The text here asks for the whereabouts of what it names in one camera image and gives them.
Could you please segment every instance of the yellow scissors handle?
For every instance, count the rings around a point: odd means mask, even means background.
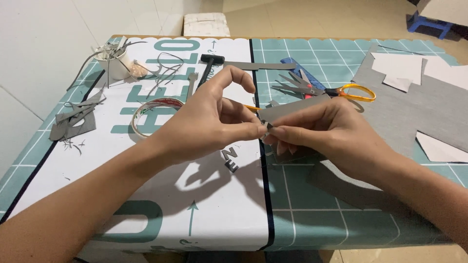
[[[369,97],[362,97],[362,96],[347,94],[344,92],[345,88],[357,88],[369,94]],[[346,99],[350,99],[350,100],[356,100],[356,101],[362,101],[362,102],[373,102],[375,100],[375,93],[373,91],[371,91],[370,89],[364,86],[354,84],[354,83],[346,84],[343,87],[337,88],[336,92],[338,93],[339,96],[346,98]]]

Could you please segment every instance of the hand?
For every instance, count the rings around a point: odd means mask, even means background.
[[[354,179],[372,181],[397,156],[370,124],[343,98],[333,98],[294,112],[273,122],[266,144],[279,140],[277,153],[297,145],[325,155],[338,169]]]
[[[223,98],[223,89],[233,81],[255,93],[249,74],[225,66],[145,142],[164,149],[164,160],[174,165],[203,157],[236,141],[262,137],[267,130],[256,115],[244,105]]]

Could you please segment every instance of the forearm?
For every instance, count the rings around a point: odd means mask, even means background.
[[[69,262],[130,195],[164,168],[155,168],[157,159],[158,153],[139,143],[14,216],[0,226],[0,262]]]
[[[403,156],[374,184],[397,196],[468,251],[468,190]]]

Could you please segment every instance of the orange-handled scissors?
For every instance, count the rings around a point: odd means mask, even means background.
[[[272,88],[280,88],[280,89],[285,89],[285,90],[290,90],[290,91],[294,91],[294,92],[300,92],[300,93],[304,93],[304,94],[308,94],[308,95],[312,95],[312,96],[319,96],[319,95],[322,95],[322,94],[328,94],[329,96],[340,96],[340,97],[343,97],[343,98],[346,98],[346,99],[350,99],[350,100],[356,100],[356,101],[362,101],[362,102],[373,102],[375,100],[375,93],[373,91],[371,91],[370,89],[364,87],[364,86],[361,86],[361,85],[358,85],[358,84],[354,84],[354,83],[351,83],[351,84],[346,84],[342,87],[339,87],[339,88],[326,88],[326,89],[318,89],[316,87],[314,87],[313,85],[311,85],[308,81],[306,81],[305,79],[299,77],[298,75],[292,73],[292,72],[289,72],[289,75],[293,78],[293,79],[290,79],[290,78],[287,78],[283,75],[280,75],[283,79],[289,81],[291,84],[294,84],[296,86],[295,87],[291,87],[291,86],[288,86],[284,83],[281,83],[279,81],[276,81],[280,84],[280,86],[271,86]],[[369,97],[362,97],[362,96],[358,96],[358,95],[350,95],[350,94],[347,94],[344,92],[344,89],[346,88],[356,88],[356,89],[359,89],[359,90],[362,90],[364,92],[366,92],[367,94],[369,94]]]

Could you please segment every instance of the adhesive tape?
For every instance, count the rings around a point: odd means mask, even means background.
[[[152,108],[156,108],[156,107],[161,107],[161,106],[180,108],[183,106],[183,102],[177,99],[173,99],[173,98],[158,98],[152,101],[148,101],[145,104],[141,105],[138,108],[138,110],[135,111],[132,117],[132,129],[138,136],[140,136],[143,139],[148,137],[147,135],[139,132],[137,129],[139,118],[148,110],[151,110]]]

